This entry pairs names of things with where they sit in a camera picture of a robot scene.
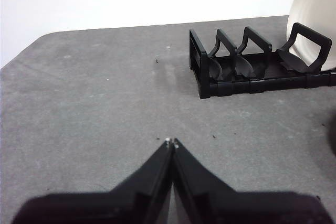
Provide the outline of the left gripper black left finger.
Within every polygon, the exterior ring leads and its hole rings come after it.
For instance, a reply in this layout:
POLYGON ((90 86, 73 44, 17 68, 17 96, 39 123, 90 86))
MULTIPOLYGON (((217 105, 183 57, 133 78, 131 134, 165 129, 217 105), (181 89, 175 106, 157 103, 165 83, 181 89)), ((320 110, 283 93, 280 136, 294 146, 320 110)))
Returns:
POLYGON ((165 141, 111 191, 58 193, 26 201, 13 223, 166 223, 173 145, 165 141))

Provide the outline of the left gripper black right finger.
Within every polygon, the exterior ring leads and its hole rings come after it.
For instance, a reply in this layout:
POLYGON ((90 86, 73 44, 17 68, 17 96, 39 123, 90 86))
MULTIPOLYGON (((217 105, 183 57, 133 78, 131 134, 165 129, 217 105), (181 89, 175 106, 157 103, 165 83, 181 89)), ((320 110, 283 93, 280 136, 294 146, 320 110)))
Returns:
POLYGON ((317 197, 292 191, 236 191, 173 140, 180 223, 332 223, 317 197))

